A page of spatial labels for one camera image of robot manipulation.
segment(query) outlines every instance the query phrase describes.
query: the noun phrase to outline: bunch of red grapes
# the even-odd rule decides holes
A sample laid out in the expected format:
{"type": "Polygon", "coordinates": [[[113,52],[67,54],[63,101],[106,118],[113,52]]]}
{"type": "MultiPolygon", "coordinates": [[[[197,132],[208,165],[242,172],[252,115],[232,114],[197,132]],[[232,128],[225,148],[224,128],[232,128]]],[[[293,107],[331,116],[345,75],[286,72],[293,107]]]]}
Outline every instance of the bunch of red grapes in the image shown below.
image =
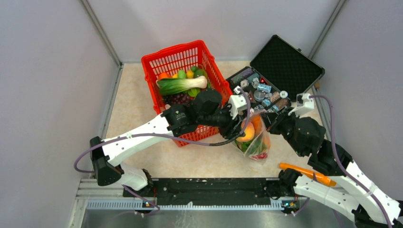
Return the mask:
{"type": "Polygon", "coordinates": [[[178,93],[173,95],[163,96],[163,102],[168,105],[181,105],[188,103],[192,97],[187,93],[178,93]]]}

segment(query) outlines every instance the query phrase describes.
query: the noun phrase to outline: beige table surface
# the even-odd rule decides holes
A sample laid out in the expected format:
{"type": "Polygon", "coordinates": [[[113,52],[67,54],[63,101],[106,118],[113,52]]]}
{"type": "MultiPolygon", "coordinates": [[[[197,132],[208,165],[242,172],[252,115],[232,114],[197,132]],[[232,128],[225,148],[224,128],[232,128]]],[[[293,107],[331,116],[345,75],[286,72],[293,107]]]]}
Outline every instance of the beige table surface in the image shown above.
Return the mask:
{"type": "MultiPolygon", "coordinates": [[[[225,78],[248,65],[249,61],[217,62],[225,78]]],[[[322,124],[317,110],[308,115],[322,124]]],[[[130,131],[155,116],[141,64],[125,64],[106,137],[130,131]]],[[[271,148],[264,163],[243,157],[232,144],[219,147],[187,145],[179,148],[172,140],[146,148],[127,158],[125,163],[147,169],[154,178],[277,177],[280,162],[311,169],[307,165],[308,157],[298,157],[282,136],[270,137],[271,148]]],[[[202,142],[217,143],[223,140],[218,134],[202,142]]]]}

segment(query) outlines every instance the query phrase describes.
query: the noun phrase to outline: transparent plastic bag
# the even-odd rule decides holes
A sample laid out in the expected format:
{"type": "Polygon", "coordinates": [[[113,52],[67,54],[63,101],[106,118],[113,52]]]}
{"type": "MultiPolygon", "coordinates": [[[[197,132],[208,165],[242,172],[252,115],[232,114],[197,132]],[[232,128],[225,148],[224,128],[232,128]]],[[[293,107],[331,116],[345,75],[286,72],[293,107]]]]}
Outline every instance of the transparent plastic bag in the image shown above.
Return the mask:
{"type": "Polygon", "coordinates": [[[246,136],[238,138],[234,141],[234,144],[245,157],[265,161],[271,146],[270,134],[266,131],[266,126],[259,113],[252,113],[249,123],[245,130],[246,136]],[[248,137],[248,134],[251,134],[251,126],[254,129],[254,136],[248,137]]]}

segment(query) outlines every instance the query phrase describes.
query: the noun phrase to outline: case lid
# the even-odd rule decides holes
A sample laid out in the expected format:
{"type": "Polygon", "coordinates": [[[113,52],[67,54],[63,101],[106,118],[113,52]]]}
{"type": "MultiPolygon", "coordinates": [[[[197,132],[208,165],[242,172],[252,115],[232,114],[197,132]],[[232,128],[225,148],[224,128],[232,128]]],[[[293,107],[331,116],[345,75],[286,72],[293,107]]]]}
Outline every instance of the case lid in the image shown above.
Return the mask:
{"type": "Polygon", "coordinates": [[[325,74],[325,69],[278,35],[271,37],[250,66],[279,90],[287,91],[292,101],[296,100],[297,94],[308,91],[325,74]]]}

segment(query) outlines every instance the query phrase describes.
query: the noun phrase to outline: red plastic basket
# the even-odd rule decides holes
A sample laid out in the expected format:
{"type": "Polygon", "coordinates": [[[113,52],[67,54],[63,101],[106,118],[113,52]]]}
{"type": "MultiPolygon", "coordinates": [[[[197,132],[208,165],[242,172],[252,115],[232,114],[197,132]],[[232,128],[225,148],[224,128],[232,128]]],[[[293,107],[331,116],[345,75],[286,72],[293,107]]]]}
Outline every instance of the red plastic basket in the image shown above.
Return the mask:
{"type": "MultiPolygon", "coordinates": [[[[228,82],[222,77],[214,57],[210,54],[205,43],[202,40],[193,41],[187,44],[162,49],[156,53],[144,56],[141,59],[145,80],[148,83],[151,96],[154,101],[154,110],[160,114],[165,110],[163,98],[159,93],[156,80],[162,72],[170,75],[176,74],[180,69],[188,71],[192,66],[199,64],[204,67],[208,75],[208,81],[213,89],[219,91],[222,95],[222,104],[228,101],[232,94],[228,82]]],[[[218,128],[210,126],[198,126],[197,129],[181,136],[183,139],[198,141],[218,133],[218,128]]],[[[174,140],[179,146],[185,146],[187,142],[174,140]]]]}

